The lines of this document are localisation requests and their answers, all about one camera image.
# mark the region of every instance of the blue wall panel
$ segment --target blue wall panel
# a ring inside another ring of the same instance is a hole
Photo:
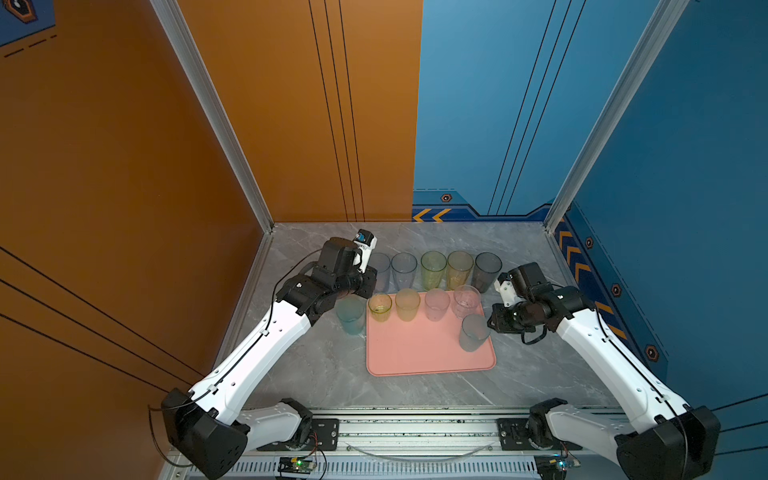
[[[695,406],[768,392],[766,25],[760,0],[691,2],[576,198]],[[717,414],[729,428],[766,409]],[[768,425],[726,432],[718,449],[766,439]],[[759,458],[717,457],[710,477],[764,478]]]
[[[415,190],[481,215],[551,201],[656,4],[425,0]]]

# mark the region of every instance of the yellow chevron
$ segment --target yellow chevron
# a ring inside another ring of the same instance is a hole
[[[568,266],[571,265],[571,253],[581,253],[581,250],[579,250],[576,247],[568,247],[568,255],[565,257],[565,262],[568,264]]]
[[[413,217],[413,220],[416,220],[417,222],[423,222],[424,220],[422,220],[422,215],[423,215],[423,214],[426,214],[426,213],[427,213],[427,212],[429,212],[430,210],[431,210],[431,208],[425,208],[424,210],[422,210],[422,211],[418,212],[418,213],[416,214],[416,216],[415,216],[415,217]]]
[[[563,237],[573,237],[574,234],[565,230],[560,232],[560,250],[563,250]]]
[[[615,326],[608,325],[608,328],[611,329],[611,331],[613,333],[615,333],[616,335],[619,335],[621,338],[623,338],[625,340],[627,339],[627,335],[624,332],[622,332],[621,330],[619,330],[618,328],[616,328]]]
[[[604,312],[608,312],[611,315],[615,315],[614,310],[610,308],[608,305],[604,305],[600,302],[595,302],[594,305],[598,308],[598,310],[603,310]]]
[[[610,308],[608,305],[605,305],[600,302],[595,302],[594,305],[598,308],[598,310],[603,310],[604,312],[608,312],[611,315],[614,315],[614,310]],[[627,339],[627,334],[616,328],[615,326],[608,325],[608,328],[611,329],[611,332],[615,333],[616,335],[619,335],[623,339]]]
[[[576,262],[576,283],[578,283],[578,273],[580,270],[586,270],[588,272],[592,271],[589,265],[584,265],[583,263]]]
[[[442,211],[442,212],[440,212],[439,214],[437,214],[437,215],[435,215],[434,217],[432,217],[432,219],[433,219],[435,222],[442,222],[442,218],[440,218],[440,217],[442,217],[443,215],[445,215],[445,214],[446,214],[446,213],[448,213],[449,211],[451,211],[451,209],[450,209],[450,208],[446,208],[445,210],[443,210],[443,211]]]

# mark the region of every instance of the plastic cup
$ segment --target plastic cup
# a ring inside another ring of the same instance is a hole
[[[377,293],[368,300],[368,310],[377,322],[386,322],[392,312],[392,297],[386,293]]]
[[[462,320],[462,331],[458,335],[458,344],[462,346],[465,352],[474,352],[491,335],[491,329],[485,322],[483,315],[467,315]]]
[[[445,290],[433,288],[424,295],[424,304],[427,307],[427,318],[439,322],[451,306],[451,296]]]
[[[395,289],[402,290],[413,286],[416,277],[416,267],[419,262],[410,253],[398,253],[392,258],[392,278],[395,279]]]
[[[480,305],[480,292],[472,285],[459,285],[453,292],[453,313],[460,319],[475,313]]]
[[[462,252],[461,250],[451,252],[448,255],[448,281],[445,288],[447,290],[456,290],[457,286],[467,283],[469,272],[474,264],[475,261],[469,253]]]
[[[349,335],[357,335],[366,325],[366,305],[357,295],[348,295],[336,302],[336,316]]]
[[[490,252],[480,253],[475,257],[475,271],[472,272],[472,286],[480,293],[485,293],[502,271],[502,259]]]
[[[422,298],[419,292],[413,288],[404,288],[395,295],[395,306],[397,308],[397,316],[403,322],[410,322],[416,317],[419,312],[419,305],[422,302]]]
[[[371,253],[368,264],[376,269],[376,285],[373,287],[374,293],[389,292],[389,274],[392,261],[386,253]]]
[[[440,252],[427,252],[422,255],[422,288],[432,290],[440,286],[448,260]]]

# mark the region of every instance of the orange wall panel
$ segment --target orange wall panel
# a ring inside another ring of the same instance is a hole
[[[163,390],[187,389],[174,376],[209,371],[259,224],[149,1],[55,2],[55,18],[0,47],[0,247],[193,368],[2,250],[0,314]],[[0,399],[13,439],[0,453],[5,477],[157,476],[146,405],[161,390],[6,318],[0,363],[13,366]]]
[[[275,221],[410,218],[421,1],[180,5]]]

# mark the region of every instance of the gray marble surface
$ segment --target gray marble surface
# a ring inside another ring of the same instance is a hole
[[[359,228],[378,238],[376,251],[401,251],[417,258],[429,250],[484,251],[498,255],[504,270],[538,262],[553,283],[568,281],[558,266],[540,223],[278,223],[263,272],[239,332],[241,341],[270,302],[275,282],[330,237],[352,239]],[[420,274],[414,288],[420,289]],[[501,297],[483,295],[485,315]],[[492,333],[496,367],[483,372],[375,377],[366,368],[365,331],[344,333],[332,310],[281,356],[258,385],[247,407],[274,405],[290,396],[310,408],[367,406],[529,407],[560,397],[576,406],[617,406],[617,401],[584,360],[560,337],[550,334],[534,346],[519,336]]]

